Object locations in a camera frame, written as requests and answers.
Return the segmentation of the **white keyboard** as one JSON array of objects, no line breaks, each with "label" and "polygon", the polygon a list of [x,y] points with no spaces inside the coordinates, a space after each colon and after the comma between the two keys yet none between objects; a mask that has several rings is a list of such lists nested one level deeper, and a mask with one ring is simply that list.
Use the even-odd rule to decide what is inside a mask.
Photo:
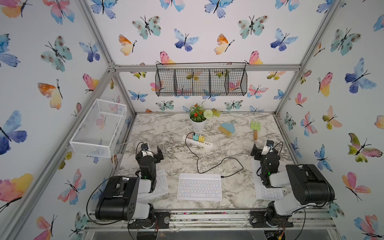
[{"label": "white keyboard", "polygon": [[256,197],[259,200],[277,201],[284,197],[283,189],[281,188],[266,188],[261,178],[257,175],[257,170],[260,168],[260,162],[251,160],[253,170],[253,183],[255,185]]},{"label": "white keyboard", "polygon": [[222,178],[216,174],[179,175],[177,199],[183,201],[220,202],[223,199]]},{"label": "white keyboard", "polygon": [[165,170],[157,170],[157,183],[154,191],[147,194],[138,194],[138,202],[149,202],[152,199],[156,199],[167,195],[169,193],[167,174]]}]

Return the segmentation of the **yellow USB charger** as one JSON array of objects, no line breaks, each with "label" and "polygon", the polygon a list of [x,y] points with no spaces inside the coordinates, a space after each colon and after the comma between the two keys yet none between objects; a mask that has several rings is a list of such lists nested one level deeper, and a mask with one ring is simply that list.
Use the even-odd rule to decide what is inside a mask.
[{"label": "yellow USB charger", "polygon": [[201,143],[204,143],[205,142],[205,137],[200,135],[198,137],[198,141],[201,142]]}]

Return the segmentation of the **white power strip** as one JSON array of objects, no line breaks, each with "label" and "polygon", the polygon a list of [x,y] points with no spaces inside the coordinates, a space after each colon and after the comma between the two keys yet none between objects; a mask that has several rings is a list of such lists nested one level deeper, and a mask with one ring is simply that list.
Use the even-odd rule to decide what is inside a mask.
[{"label": "white power strip", "polygon": [[214,144],[212,142],[208,142],[206,140],[205,140],[204,143],[197,142],[197,141],[194,141],[193,139],[187,138],[187,135],[183,135],[183,140],[186,143],[193,144],[193,145],[199,146],[201,148],[206,148],[206,149],[209,149],[209,150],[213,149],[213,147],[214,147]]}]

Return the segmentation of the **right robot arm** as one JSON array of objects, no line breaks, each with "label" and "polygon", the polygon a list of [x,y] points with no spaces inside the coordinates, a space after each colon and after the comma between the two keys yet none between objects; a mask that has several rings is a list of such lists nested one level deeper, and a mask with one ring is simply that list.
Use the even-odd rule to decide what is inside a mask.
[{"label": "right robot arm", "polygon": [[280,153],[273,141],[250,153],[256,197],[269,201],[266,210],[251,214],[254,227],[292,227],[289,218],[306,207],[322,208],[335,199],[331,184],[313,165],[286,165],[280,171]]}]

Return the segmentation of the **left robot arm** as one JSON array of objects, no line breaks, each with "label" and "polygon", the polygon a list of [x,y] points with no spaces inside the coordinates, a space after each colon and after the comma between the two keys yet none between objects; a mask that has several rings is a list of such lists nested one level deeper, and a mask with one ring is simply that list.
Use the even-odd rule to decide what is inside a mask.
[{"label": "left robot arm", "polygon": [[157,166],[164,159],[163,152],[150,151],[147,144],[136,154],[139,164],[135,177],[113,176],[108,179],[106,187],[95,209],[97,220],[132,221],[155,223],[155,210],[152,204],[138,202],[140,194],[151,194],[157,184]]}]

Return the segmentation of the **potted artificial plant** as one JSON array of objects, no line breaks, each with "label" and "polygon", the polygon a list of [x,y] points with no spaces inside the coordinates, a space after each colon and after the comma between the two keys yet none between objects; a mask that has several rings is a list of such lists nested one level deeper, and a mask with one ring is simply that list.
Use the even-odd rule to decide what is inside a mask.
[{"label": "potted artificial plant", "polygon": [[200,132],[204,129],[206,121],[214,117],[214,113],[210,109],[206,109],[203,104],[194,104],[190,107],[189,113],[192,129]]}]

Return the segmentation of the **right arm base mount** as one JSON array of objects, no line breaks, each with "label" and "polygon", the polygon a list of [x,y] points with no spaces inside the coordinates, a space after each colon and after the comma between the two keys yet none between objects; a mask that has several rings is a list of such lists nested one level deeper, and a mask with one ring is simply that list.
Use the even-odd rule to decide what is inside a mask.
[{"label": "right arm base mount", "polygon": [[250,211],[250,224],[253,228],[292,228],[291,216],[280,216],[275,210],[268,208],[263,211]]}]

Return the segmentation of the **white mesh wall basket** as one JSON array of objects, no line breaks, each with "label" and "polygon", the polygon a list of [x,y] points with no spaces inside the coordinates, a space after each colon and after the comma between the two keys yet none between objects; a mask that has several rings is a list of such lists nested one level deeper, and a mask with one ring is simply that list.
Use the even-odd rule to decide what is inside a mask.
[{"label": "white mesh wall basket", "polygon": [[126,105],[96,99],[70,140],[74,153],[111,158],[126,117]]}]

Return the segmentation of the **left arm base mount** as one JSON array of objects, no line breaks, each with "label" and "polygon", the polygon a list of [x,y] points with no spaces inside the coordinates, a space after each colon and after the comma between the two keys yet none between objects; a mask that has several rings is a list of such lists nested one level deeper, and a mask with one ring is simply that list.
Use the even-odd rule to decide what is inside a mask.
[{"label": "left arm base mount", "polygon": [[135,230],[146,229],[168,229],[171,222],[171,213],[164,211],[152,211],[149,217],[143,220],[134,220],[129,222],[129,228]]}]

